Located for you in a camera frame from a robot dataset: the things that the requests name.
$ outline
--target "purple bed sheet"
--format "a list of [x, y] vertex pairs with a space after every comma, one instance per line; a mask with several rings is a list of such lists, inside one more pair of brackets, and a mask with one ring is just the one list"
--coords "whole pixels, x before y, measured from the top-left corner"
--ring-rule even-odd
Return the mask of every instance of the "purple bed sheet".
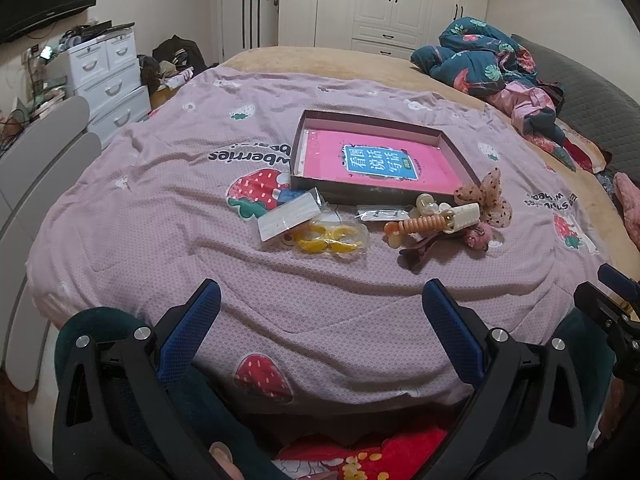
[[[398, 264], [379, 231], [355, 263], [296, 258], [284, 238], [260, 246], [255, 218], [242, 218], [252, 211], [230, 205], [231, 188], [261, 172], [286, 188], [305, 109], [443, 130], [481, 178], [500, 167], [511, 226], [486, 254], [437, 243], [419, 274]], [[489, 106], [217, 68], [119, 131], [51, 208], [27, 267], [36, 306], [57, 326], [96, 306], [155, 323], [215, 279], [222, 311], [196, 364], [247, 412], [338, 415], [469, 394], [422, 312], [427, 280], [442, 280], [489, 327], [538, 344], [606, 259], [576, 197]]]

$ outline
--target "open box lid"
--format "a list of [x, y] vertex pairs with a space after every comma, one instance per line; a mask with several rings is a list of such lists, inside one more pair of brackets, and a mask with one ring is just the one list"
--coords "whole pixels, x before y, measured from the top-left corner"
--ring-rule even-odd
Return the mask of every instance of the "open box lid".
[[452, 203], [479, 179], [450, 139], [434, 128], [305, 110], [292, 149], [291, 187], [316, 187], [345, 205], [407, 205], [422, 193]]

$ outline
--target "white wardrobe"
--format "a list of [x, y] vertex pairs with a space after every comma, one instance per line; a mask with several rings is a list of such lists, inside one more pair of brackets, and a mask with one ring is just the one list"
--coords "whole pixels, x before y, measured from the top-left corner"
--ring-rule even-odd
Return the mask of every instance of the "white wardrobe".
[[488, 0], [280, 0], [278, 43], [409, 59], [456, 18], [484, 20]]

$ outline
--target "pile of clothes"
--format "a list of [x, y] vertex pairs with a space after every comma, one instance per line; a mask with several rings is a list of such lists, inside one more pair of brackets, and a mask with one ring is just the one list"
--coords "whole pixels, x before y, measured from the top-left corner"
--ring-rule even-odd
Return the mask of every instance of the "pile of clothes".
[[435, 80], [498, 108], [521, 136], [575, 171], [570, 143], [565, 145], [556, 125], [562, 91], [537, 81], [536, 63], [517, 41], [487, 23], [460, 18], [442, 33], [440, 46], [416, 50], [411, 61]]

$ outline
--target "polka dot bow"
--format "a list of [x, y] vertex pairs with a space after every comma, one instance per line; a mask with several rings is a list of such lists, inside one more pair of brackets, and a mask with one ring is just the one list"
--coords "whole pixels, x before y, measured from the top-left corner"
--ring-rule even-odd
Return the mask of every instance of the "polka dot bow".
[[502, 198], [500, 187], [500, 169], [494, 168], [482, 180], [480, 187], [471, 185], [455, 190], [456, 204], [465, 205], [478, 202], [480, 205], [480, 221], [492, 227], [508, 227], [513, 217], [513, 209], [507, 199]]

